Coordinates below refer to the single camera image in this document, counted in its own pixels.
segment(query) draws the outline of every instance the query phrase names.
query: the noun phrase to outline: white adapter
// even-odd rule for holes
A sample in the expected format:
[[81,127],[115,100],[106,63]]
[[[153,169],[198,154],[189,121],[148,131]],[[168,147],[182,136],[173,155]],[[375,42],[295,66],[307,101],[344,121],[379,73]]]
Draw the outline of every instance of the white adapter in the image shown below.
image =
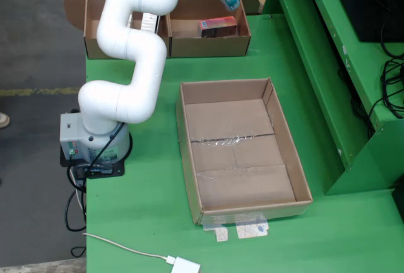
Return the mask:
[[171,273],[199,273],[201,265],[189,260],[168,256],[166,262],[170,265],[174,265]]

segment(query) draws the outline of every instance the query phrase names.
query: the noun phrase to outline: label sticker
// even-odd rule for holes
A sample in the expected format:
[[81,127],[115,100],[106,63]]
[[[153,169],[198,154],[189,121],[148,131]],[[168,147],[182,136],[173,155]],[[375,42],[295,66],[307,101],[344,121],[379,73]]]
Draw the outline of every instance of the label sticker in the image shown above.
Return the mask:
[[270,229],[268,221],[257,221],[256,223],[237,223],[237,234],[240,239],[267,236]]
[[[101,150],[93,150],[93,149],[88,149],[88,152],[90,153],[90,159],[93,161],[97,155],[101,152]],[[106,149],[101,156],[99,157],[98,161],[99,162],[104,162],[104,161],[114,161],[118,158],[118,147],[115,146],[110,149]]]
[[227,241],[229,240],[229,231],[227,228],[221,224],[215,225],[215,226],[207,226],[203,225],[203,229],[205,231],[214,231],[216,234],[216,240],[218,243],[221,241]]

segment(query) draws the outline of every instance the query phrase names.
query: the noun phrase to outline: empty cardboard box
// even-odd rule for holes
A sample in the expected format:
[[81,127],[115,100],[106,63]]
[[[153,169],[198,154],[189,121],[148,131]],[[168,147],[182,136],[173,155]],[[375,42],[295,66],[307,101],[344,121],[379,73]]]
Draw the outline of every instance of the empty cardboard box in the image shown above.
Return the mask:
[[[73,26],[84,32],[84,42],[89,59],[111,59],[102,52],[97,43],[97,28],[104,4],[105,0],[64,0],[66,18]],[[143,13],[133,13],[132,22],[128,23],[128,26],[140,29],[142,17]],[[167,46],[167,56],[169,56],[171,33],[167,16],[160,18],[158,35]]]
[[182,83],[176,112],[195,224],[294,216],[312,203],[270,79]]
[[[201,38],[200,20],[233,16],[237,32],[231,37]],[[171,57],[232,57],[247,54],[251,32],[244,7],[227,11],[220,0],[179,0],[170,14]]]

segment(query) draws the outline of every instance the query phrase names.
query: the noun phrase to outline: white cable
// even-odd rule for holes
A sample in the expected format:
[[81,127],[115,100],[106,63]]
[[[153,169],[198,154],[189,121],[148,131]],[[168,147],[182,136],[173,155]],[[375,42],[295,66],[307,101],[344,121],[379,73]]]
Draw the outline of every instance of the white cable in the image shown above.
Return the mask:
[[[76,180],[75,180],[75,178],[73,177],[73,172],[71,171],[71,169],[72,169],[72,168],[70,168],[70,177],[71,177],[71,180],[73,181],[73,183],[74,183],[75,185],[77,185]],[[81,204],[80,198],[79,198],[79,196],[78,196],[78,191],[77,191],[77,189],[76,189],[76,197],[77,197],[78,205],[80,206],[81,210],[83,210],[83,205]]]
[[137,253],[137,254],[144,255],[144,256],[158,257],[158,258],[161,258],[161,259],[164,259],[164,260],[167,261],[167,257],[161,256],[161,255],[155,255],[155,254],[149,254],[149,253],[145,253],[145,252],[136,251],[136,250],[130,249],[128,247],[122,246],[122,245],[120,245],[120,244],[118,244],[116,242],[113,242],[112,240],[107,240],[105,238],[99,237],[97,235],[93,235],[93,234],[89,234],[89,233],[83,233],[83,235],[84,236],[89,236],[89,237],[94,237],[94,238],[96,238],[98,240],[102,240],[102,241],[104,241],[106,243],[110,243],[111,245],[114,245],[114,246],[117,246],[119,248],[125,249],[125,250],[127,250],[129,252]]
[[102,240],[106,243],[110,243],[111,245],[117,246],[117,247],[127,250],[129,252],[133,252],[133,253],[144,255],[144,256],[157,257],[157,258],[164,259],[166,263],[173,266],[171,273],[200,273],[201,272],[200,271],[201,265],[197,264],[196,262],[191,262],[189,260],[186,260],[184,258],[173,257],[170,255],[167,257],[164,257],[161,255],[140,252],[140,251],[136,251],[136,250],[130,249],[128,247],[122,246],[118,243],[113,242],[112,240],[107,240],[105,238],[99,237],[97,235],[93,235],[93,234],[89,234],[89,233],[83,233],[83,235],[89,236],[89,237],[94,237],[98,240]]

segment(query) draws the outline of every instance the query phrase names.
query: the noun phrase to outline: green table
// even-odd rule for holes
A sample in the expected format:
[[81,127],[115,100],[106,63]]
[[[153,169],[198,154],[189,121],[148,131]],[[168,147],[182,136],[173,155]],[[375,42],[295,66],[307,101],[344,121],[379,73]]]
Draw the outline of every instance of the green table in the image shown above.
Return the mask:
[[[342,162],[283,15],[248,18],[247,57],[169,59],[153,117],[130,127],[120,178],[88,181],[88,232],[131,248],[187,258],[202,272],[389,272],[403,265],[404,224],[389,190],[325,196]],[[87,80],[130,82],[134,64],[87,60]],[[177,141],[181,81],[271,77],[314,196],[299,217],[270,221],[270,235],[229,241],[192,223]],[[162,260],[87,239],[87,270],[167,272]]]

